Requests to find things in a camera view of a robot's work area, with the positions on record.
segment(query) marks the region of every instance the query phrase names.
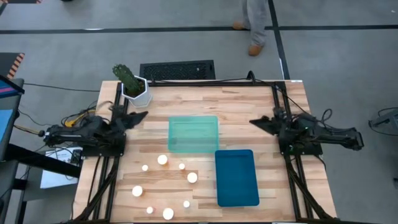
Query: white pot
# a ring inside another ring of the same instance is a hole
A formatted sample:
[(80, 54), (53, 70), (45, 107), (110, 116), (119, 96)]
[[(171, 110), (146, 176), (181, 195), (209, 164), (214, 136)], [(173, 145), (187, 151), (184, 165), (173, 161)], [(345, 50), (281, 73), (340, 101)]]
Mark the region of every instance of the white pot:
[(145, 108), (149, 105), (150, 101), (152, 100), (152, 94), (149, 91), (148, 82), (145, 78), (137, 77), (136, 78), (142, 80), (145, 83), (145, 91), (136, 97), (128, 96), (124, 92), (124, 84), (122, 83), (122, 95), (129, 99), (129, 101), (134, 105), (136, 108)]

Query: monitor screen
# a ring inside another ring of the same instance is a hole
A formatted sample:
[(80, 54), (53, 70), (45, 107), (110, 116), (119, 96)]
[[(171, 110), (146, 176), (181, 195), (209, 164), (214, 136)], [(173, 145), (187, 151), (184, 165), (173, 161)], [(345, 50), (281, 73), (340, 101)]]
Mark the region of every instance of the monitor screen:
[(8, 78), (0, 75), (0, 98), (16, 96), (24, 93), (25, 91), (21, 87), (17, 86)]

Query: wooden tabletop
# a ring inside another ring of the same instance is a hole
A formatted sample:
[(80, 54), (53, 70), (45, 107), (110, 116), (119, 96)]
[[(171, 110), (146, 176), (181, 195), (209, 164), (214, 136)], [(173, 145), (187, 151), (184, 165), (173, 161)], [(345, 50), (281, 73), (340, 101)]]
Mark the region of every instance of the wooden tabletop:
[[(103, 82), (98, 103), (114, 101), (116, 81)], [(302, 82), (286, 81), (288, 95), (303, 109), (309, 111)], [(294, 221), (285, 162), (279, 154), (277, 138), (249, 123), (263, 115), (272, 116), (274, 100), (270, 87), (151, 87), (154, 98), (148, 108), (136, 110), (129, 104), (128, 112), (148, 111), (141, 124), (126, 131), (125, 153), (120, 160), (111, 222), (165, 222), (163, 209), (172, 208), (171, 222), (272, 222)], [(300, 110), (292, 103), (293, 113)], [(110, 118), (105, 107), (97, 114)], [(221, 208), (216, 198), (214, 154), (190, 154), (183, 156), (169, 153), (167, 138), (169, 116), (216, 115), (219, 121), (220, 149), (251, 149), (254, 152), (260, 204), (256, 207)], [(165, 154), (167, 166), (157, 163), (157, 157)], [(87, 204), (88, 192), (97, 158), (83, 163), (74, 202), (75, 217)], [(336, 216), (328, 179), (323, 164), (313, 156), (302, 156), (308, 189), (327, 213)], [(186, 171), (178, 165), (183, 162)], [(149, 170), (143, 172), (142, 165)], [(95, 183), (99, 181), (99, 166)], [(190, 184), (187, 174), (195, 172), (198, 181)], [(134, 197), (131, 190), (140, 185), (141, 197)], [(302, 194), (298, 191), (302, 216), (305, 217)], [(101, 204), (100, 218), (104, 217), (105, 199)], [(191, 203), (183, 207), (183, 201)], [(147, 207), (154, 207), (152, 215)]]

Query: translucent green tray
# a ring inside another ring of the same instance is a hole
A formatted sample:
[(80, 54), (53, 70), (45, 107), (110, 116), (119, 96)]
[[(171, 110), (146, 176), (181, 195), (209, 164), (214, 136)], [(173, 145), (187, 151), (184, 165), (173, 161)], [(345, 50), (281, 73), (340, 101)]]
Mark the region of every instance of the translucent green tray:
[(169, 117), (170, 152), (211, 153), (217, 150), (217, 116)]

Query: brown shoe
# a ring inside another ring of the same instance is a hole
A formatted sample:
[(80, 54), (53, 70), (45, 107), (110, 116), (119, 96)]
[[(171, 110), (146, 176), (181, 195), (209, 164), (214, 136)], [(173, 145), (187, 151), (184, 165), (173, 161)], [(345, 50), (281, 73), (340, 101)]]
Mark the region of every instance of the brown shoe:
[(232, 29), (235, 29), (235, 30), (243, 30), (243, 29), (244, 29), (243, 23), (241, 23), (241, 22), (234, 22), (234, 24), (232, 25)]
[(249, 55), (250, 56), (257, 56), (261, 53), (262, 50), (262, 46), (258, 46), (258, 45), (250, 45), (249, 47)]

